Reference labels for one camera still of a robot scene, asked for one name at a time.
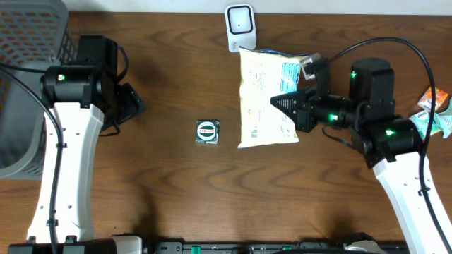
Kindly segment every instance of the green led light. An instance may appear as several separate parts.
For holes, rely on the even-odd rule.
[[[201,247],[199,246],[191,247],[191,254],[201,254]]]
[[[396,134],[395,132],[393,132],[392,130],[388,129],[386,130],[386,135],[390,136],[390,135],[394,135]]]
[[[337,121],[339,119],[339,116],[335,114],[330,114],[328,117],[330,121]]]

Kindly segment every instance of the round label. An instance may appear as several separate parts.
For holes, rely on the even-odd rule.
[[[198,130],[196,132],[198,133],[198,137],[202,140],[212,140],[215,137],[217,130],[215,129],[213,123],[203,122],[198,126]]]

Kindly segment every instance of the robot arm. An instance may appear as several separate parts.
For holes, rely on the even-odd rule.
[[[97,138],[101,131],[141,113],[146,106],[129,84],[119,85],[126,69],[117,75],[115,42],[103,36],[82,36],[78,60],[69,66],[52,66],[41,79],[42,101],[63,131],[64,148],[56,192],[56,238],[63,252],[141,254],[137,236],[115,236],[93,241],[91,186]],[[57,135],[46,119],[46,153],[40,198],[28,229],[26,244],[8,252],[46,253],[51,243],[49,204],[57,157]]]
[[[395,162],[382,160],[373,168],[397,215],[410,253],[447,253],[419,191],[419,154],[409,152],[395,156]],[[429,161],[425,160],[425,178],[429,197],[441,228],[452,242],[452,225],[434,187]]]
[[[70,236],[77,241],[93,239],[91,220],[91,185],[97,137],[104,123],[104,114],[96,106],[81,108],[77,102],[55,103],[52,113],[64,130],[65,148],[61,160],[56,195],[56,234],[64,243]],[[47,140],[40,199],[35,217],[28,229],[27,239],[36,243],[50,243],[48,205],[57,156],[55,129],[46,116]]]
[[[330,95],[328,63],[319,54],[306,58],[302,62],[304,77],[315,78],[316,85],[272,97],[270,103],[290,117],[298,131],[308,133],[318,123],[348,129],[352,134],[348,145],[364,156],[388,194],[410,252],[447,253],[419,192],[422,139],[414,123],[394,114],[394,72],[389,62],[354,62],[348,98]],[[434,213],[447,241],[452,242],[452,225],[434,187],[427,158],[424,175]]]

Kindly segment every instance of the orange package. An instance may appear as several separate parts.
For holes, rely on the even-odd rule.
[[[440,89],[436,88],[436,100],[435,100],[435,111],[438,110],[438,108],[443,104],[443,102],[447,99],[447,92],[441,91]],[[417,103],[421,108],[430,111],[432,107],[432,88],[429,87],[427,91],[425,91],[424,96],[419,100]]]

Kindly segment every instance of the green package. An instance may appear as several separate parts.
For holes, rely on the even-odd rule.
[[[449,107],[441,113],[435,114],[435,122],[443,131],[443,138],[449,137],[452,133],[452,103],[449,102]]]
[[[216,120],[196,122],[196,142],[201,144],[218,144],[220,122]]]
[[[419,131],[419,134],[423,140],[425,139],[425,134],[427,133],[427,125],[429,124],[429,119],[430,116],[427,110],[421,111],[415,115],[410,116],[410,120],[413,123],[415,123],[417,131]],[[441,129],[438,128],[435,122],[433,122],[432,131],[430,135],[434,135],[439,131],[441,131]]]

